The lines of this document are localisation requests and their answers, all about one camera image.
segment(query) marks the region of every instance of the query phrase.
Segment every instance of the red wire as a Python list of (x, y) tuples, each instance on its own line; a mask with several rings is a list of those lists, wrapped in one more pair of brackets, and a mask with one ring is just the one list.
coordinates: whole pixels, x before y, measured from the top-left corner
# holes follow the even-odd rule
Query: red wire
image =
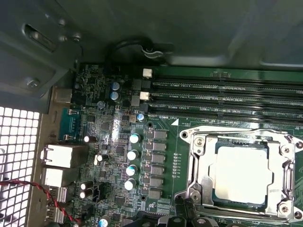
[(44, 194), (46, 194), (47, 199), (51, 200), (54, 203), (55, 207), (58, 208), (63, 213), (63, 215), (66, 216), (70, 221), (79, 222), (79, 223), (81, 222), (81, 219), (73, 218), (71, 215), (69, 215), (65, 211), (65, 209), (60, 206), (59, 202), (56, 199), (54, 199), (54, 197), (50, 194), (50, 192), (45, 188), (43, 188), (38, 183), (29, 182), (29, 181), (20, 181), (20, 180), (0, 181), (0, 185), (8, 185), (8, 184), (22, 184), (22, 185), (31, 185), (37, 187), (38, 189), (42, 190)]

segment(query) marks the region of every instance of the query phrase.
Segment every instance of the black cable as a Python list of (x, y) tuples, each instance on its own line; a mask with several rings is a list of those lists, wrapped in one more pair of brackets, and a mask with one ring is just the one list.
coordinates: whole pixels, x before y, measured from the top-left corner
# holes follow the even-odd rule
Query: black cable
[(111, 67), (112, 67), (112, 57), (113, 54), (127, 46), (131, 45), (140, 45), (145, 51), (151, 52), (153, 50), (153, 42), (150, 38), (144, 37), (144, 36), (132, 36), (127, 39), (121, 40), (115, 44), (112, 44), (109, 46), (107, 53), (105, 55), (105, 60), (104, 60), (104, 68), (103, 68), (103, 73), (105, 75), (110, 75), (111, 74)]

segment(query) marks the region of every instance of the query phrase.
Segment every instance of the electrolytic capacitor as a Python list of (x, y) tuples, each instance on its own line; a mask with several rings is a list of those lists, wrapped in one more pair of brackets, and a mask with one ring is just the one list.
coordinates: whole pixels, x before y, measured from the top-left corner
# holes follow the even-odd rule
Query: electrolytic capacitor
[(80, 188), (81, 188), (82, 190), (85, 190), (85, 189), (91, 188), (92, 186), (94, 186), (94, 182), (93, 182), (93, 181), (86, 181), (86, 182), (83, 182), (83, 183), (80, 185)]
[(132, 134), (132, 135), (129, 137), (129, 141), (130, 141), (131, 143), (137, 143), (137, 142), (140, 141), (140, 139), (141, 139), (141, 137), (140, 137), (140, 135), (137, 134), (137, 133)]
[(108, 215), (103, 215), (102, 219), (99, 220), (98, 225), (99, 227), (108, 227), (110, 224), (110, 217)]
[(118, 91), (120, 89), (120, 84), (118, 82), (114, 82), (111, 84), (111, 88), (113, 91)]
[(143, 122), (144, 121), (144, 114), (140, 113), (137, 115), (137, 120), (140, 121), (140, 122)]
[(111, 99), (111, 100), (117, 102), (117, 101), (120, 100), (120, 98), (121, 98), (121, 96), (119, 95), (118, 92), (113, 91), (112, 93), (110, 93), (110, 99)]
[(127, 152), (127, 158), (130, 161), (135, 160), (139, 156), (139, 152), (137, 150), (131, 150)]
[(126, 190), (130, 191), (136, 186), (137, 182), (135, 179), (130, 178), (124, 183), (124, 187)]
[(98, 162), (103, 162), (103, 161), (107, 161), (109, 160), (109, 156), (108, 155), (98, 155), (97, 156), (97, 161)]
[(85, 136), (83, 140), (86, 143), (95, 143), (95, 142), (97, 142), (97, 137), (95, 137), (95, 136)]
[(97, 107), (98, 107), (100, 110), (102, 110), (102, 109), (105, 107), (105, 102), (103, 102), (103, 101), (97, 102)]
[(80, 198), (84, 199), (88, 196), (91, 196), (92, 194), (93, 194), (93, 190), (91, 188), (88, 188), (80, 193)]
[(137, 171), (138, 171), (138, 168), (135, 165), (130, 165), (128, 168), (126, 168), (126, 174), (128, 176), (135, 175)]

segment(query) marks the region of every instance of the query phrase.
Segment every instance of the cpu socket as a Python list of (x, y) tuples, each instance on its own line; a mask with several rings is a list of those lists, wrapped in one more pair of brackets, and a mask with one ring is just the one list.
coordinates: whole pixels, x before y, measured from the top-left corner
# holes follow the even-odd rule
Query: cpu socket
[(303, 220), (294, 206), (295, 153), (303, 141), (286, 131), (199, 126), (189, 144), (187, 189), (205, 216), (285, 224)]

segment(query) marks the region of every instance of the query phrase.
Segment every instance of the perforated metal panel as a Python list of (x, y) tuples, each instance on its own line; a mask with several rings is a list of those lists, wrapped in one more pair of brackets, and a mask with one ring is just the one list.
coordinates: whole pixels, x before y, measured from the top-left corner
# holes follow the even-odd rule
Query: perforated metal panel
[[(0, 107), (1, 180), (31, 181), (40, 114)], [(0, 227), (25, 226), (31, 186), (0, 186)]]

